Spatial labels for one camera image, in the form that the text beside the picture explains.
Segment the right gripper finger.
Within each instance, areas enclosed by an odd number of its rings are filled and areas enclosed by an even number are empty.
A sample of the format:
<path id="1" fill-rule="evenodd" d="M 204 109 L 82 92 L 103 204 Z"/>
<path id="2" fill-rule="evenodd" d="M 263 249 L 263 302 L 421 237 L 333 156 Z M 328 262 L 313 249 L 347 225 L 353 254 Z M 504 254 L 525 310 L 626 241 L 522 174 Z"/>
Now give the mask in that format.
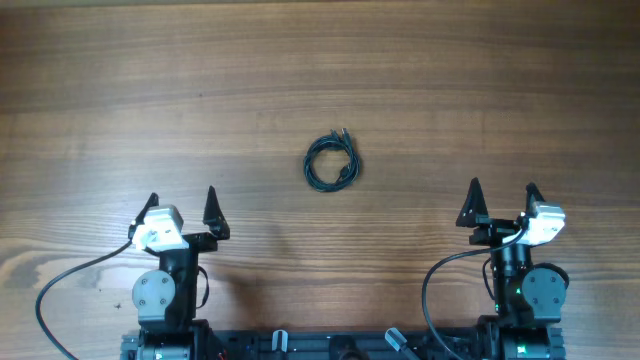
<path id="1" fill-rule="evenodd" d="M 544 201 L 545 201 L 545 199 L 542 196 L 542 194 L 540 193 L 540 191 L 539 191 L 538 187 L 536 186 L 536 184 L 534 182 L 530 182 L 526 186 L 525 213 L 526 214 L 533 214 L 536 203 L 544 202 Z"/>
<path id="2" fill-rule="evenodd" d="M 470 182 L 466 200 L 456 219 L 457 227 L 476 228 L 489 223 L 489 214 L 477 177 Z"/>

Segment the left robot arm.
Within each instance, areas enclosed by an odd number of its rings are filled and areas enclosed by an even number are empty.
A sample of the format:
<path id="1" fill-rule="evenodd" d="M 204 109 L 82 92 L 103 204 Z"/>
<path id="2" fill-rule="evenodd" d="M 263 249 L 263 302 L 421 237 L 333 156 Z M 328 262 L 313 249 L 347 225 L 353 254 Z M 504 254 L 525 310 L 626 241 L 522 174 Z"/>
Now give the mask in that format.
<path id="1" fill-rule="evenodd" d="M 218 242 L 230 238 L 230 228 L 210 187 L 203 213 L 205 232 L 184 234 L 184 221 L 173 205 L 160 205 L 151 194 L 132 221 L 128 238 L 136 249 L 159 260 L 156 270 L 141 275 L 132 288 L 140 330 L 122 337 L 122 360 L 226 359 L 227 350 L 209 322 L 198 320 L 196 310 L 209 297 L 206 288 L 197 300 L 197 279 L 206 271 L 201 253 L 215 252 Z"/>

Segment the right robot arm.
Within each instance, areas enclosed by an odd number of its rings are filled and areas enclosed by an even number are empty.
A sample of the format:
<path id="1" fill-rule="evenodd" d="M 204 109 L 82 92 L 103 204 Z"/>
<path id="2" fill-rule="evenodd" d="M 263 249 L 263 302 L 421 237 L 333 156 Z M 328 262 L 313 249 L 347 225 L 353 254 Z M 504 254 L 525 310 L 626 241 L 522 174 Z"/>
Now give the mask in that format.
<path id="1" fill-rule="evenodd" d="M 561 321 L 570 279 L 560 267 L 532 261 L 531 250 L 549 243 L 565 226 L 564 210 L 526 186 L 525 210 L 514 220 L 489 215 L 478 179 L 456 220 L 473 230 L 472 245 L 490 250 L 494 316 L 481 316 L 464 353 L 472 359 L 549 359 L 566 357 Z"/>

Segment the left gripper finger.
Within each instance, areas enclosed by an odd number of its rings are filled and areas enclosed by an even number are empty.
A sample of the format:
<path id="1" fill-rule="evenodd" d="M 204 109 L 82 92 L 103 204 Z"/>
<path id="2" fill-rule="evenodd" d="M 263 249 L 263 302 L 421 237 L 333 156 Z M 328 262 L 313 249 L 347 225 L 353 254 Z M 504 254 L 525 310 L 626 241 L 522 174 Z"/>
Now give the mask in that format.
<path id="1" fill-rule="evenodd" d="M 143 206 L 142 210 L 132 220 L 131 224 L 129 225 L 129 228 L 128 228 L 129 239 L 132 239 L 134 237 L 134 234 L 137 228 L 144 223 L 144 218 L 147 212 L 149 211 L 149 209 L 158 205 L 159 205 L 159 196 L 157 193 L 152 192 L 148 200 L 146 201 L 145 205 Z"/>
<path id="2" fill-rule="evenodd" d="M 220 208 L 216 190 L 213 186 L 208 189 L 202 222 L 209 228 L 210 233 L 216 240 L 228 240 L 230 238 L 230 227 Z"/>

